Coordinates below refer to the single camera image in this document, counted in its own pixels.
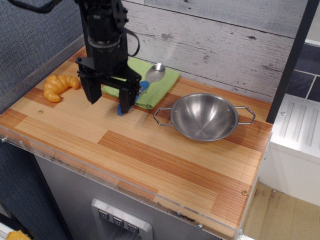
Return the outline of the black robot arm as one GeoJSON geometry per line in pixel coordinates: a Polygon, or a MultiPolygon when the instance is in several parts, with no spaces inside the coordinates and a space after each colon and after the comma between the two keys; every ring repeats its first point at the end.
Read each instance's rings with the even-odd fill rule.
{"type": "Polygon", "coordinates": [[[80,0],[78,5],[87,56],[76,63],[86,98],[97,102],[101,85],[118,89],[118,113],[126,114],[140,94],[142,79],[128,66],[128,11],[119,0],[80,0]]]}

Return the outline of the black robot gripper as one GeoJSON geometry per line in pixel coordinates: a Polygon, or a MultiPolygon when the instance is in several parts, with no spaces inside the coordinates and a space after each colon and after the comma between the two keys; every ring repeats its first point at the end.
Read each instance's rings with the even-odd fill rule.
{"type": "Polygon", "coordinates": [[[136,102],[137,92],[134,89],[121,88],[126,79],[115,77],[120,69],[128,65],[128,41],[118,37],[108,42],[99,42],[88,37],[91,57],[78,57],[78,76],[87,100],[94,104],[102,96],[101,85],[119,90],[118,114],[129,112],[136,102]]]}

